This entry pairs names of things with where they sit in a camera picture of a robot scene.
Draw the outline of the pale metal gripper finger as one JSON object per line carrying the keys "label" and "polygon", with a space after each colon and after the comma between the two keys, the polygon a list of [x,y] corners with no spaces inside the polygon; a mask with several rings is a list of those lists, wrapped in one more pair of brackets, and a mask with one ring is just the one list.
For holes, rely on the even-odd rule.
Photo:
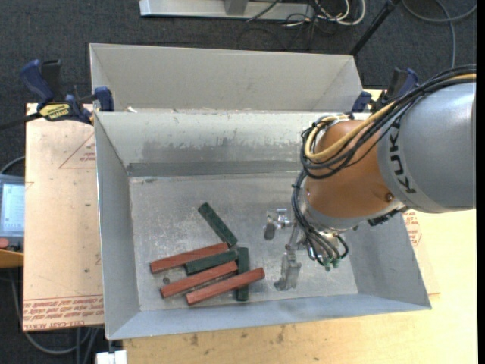
{"label": "pale metal gripper finger", "polygon": [[284,253],[281,263],[280,278],[274,283],[278,291],[294,289],[297,286],[302,263],[294,253]]}
{"label": "pale metal gripper finger", "polygon": [[292,213],[288,208],[268,210],[264,226],[264,239],[273,240],[278,230],[289,228],[292,223]]}

